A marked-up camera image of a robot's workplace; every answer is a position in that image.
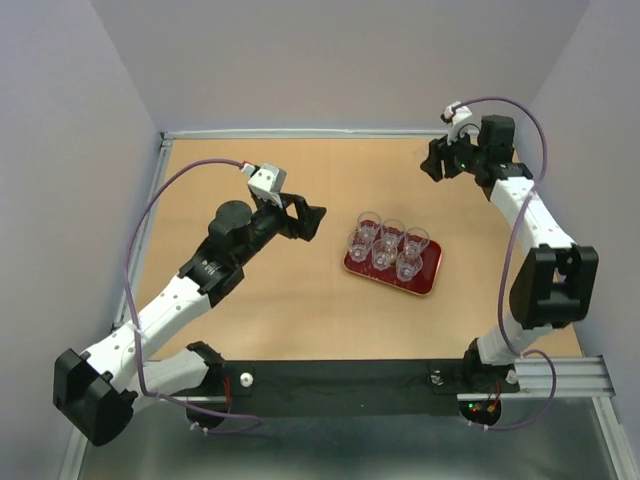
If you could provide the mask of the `clear glass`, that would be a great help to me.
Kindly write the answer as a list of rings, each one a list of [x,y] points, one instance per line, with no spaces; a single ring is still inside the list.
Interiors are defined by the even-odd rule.
[[[381,224],[381,241],[388,249],[399,246],[405,237],[405,225],[398,219],[387,219]]]
[[[364,242],[373,242],[379,232],[382,220],[373,211],[362,212],[356,221],[356,232],[358,238]]]
[[[376,240],[371,248],[371,263],[375,270],[387,270],[394,262],[397,255],[397,247],[393,241],[386,239]]]
[[[411,281],[422,268],[423,260],[420,254],[400,253],[396,259],[396,277],[401,282]]]
[[[347,240],[347,255],[351,261],[362,263],[366,260],[372,246],[372,239],[359,231],[350,233]]]
[[[406,258],[420,257],[430,244],[429,233],[420,227],[409,228],[405,233],[403,253]]]

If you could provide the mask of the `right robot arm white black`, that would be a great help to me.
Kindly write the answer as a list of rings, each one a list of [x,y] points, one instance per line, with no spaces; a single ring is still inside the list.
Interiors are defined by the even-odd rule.
[[[471,393],[505,385],[514,361],[537,340],[586,317],[599,256],[559,226],[537,193],[533,174],[515,160],[512,118],[483,117],[476,138],[467,131],[473,120],[468,108],[451,109],[441,118],[448,132],[429,142],[421,170],[434,181],[471,174],[511,227],[508,247],[519,247],[524,255],[513,283],[500,284],[497,326],[474,339],[462,360],[432,371],[437,386]]]

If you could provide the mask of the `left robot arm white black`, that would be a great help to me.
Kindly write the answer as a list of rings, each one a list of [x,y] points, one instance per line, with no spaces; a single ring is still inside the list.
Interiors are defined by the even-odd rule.
[[[143,400],[164,397],[144,363],[180,329],[216,307],[243,280],[245,265],[274,237],[311,241],[327,210],[296,194],[221,204],[205,239],[144,308],[82,352],[54,362],[53,404],[94,446],[119,436]]]

